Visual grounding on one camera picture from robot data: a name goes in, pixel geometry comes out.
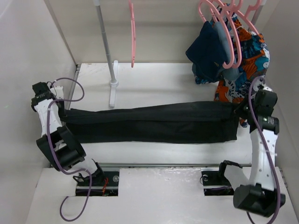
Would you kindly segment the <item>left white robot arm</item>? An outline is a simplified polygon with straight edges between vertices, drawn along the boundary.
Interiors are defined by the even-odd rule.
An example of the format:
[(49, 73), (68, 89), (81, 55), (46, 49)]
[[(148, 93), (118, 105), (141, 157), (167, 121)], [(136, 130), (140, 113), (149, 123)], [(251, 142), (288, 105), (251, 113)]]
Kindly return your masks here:
[(73, 177), (78, 184), (106, 183), (108, 178), (100, 165), (95, 160), (88, 164), (83, 147), (61, 121), (66, 116), (63, 91), (45, 82), (34, 84), (32, 89), (35, 96), (31, 99), (31, 107), (38, 113), (42, 126), (42, 136), (36, 144), (46, 159), (57, 171), (67, 175), (75, 173), (72, 168), (87, 172), (86, 177), (82, 174)]

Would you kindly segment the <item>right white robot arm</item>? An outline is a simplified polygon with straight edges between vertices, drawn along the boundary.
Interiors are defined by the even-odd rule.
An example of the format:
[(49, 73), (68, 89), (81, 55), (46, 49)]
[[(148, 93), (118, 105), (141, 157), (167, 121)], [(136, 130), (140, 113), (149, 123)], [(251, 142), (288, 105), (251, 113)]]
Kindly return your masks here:
[(216, 172), (217, 181), (229, 182), (234, 190), (235, 208), (263, 217), (276, 214), (276, 208), (285, 204), (285, 194), (277, 191), (278, 180), (274, 178), (275, 146), (279, 133), (279, 120), (272, 117), (278, 100), (275, 93), (259, 90), (253, 100), (244, 100), (236, 109), (249, 122), (252, 142), (250, 176), (246, 177), (242, 166), (224, 160)]

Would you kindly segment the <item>black trousers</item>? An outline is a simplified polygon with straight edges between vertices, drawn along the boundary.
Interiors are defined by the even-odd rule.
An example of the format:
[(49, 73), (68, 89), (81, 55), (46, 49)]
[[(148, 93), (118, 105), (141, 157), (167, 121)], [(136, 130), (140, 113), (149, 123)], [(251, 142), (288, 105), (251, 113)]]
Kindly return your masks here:
[(237, 139), (235, 108), (198, 101), (98, 112), (70, 109), (61, 120), (80, 143), (223, 143)]

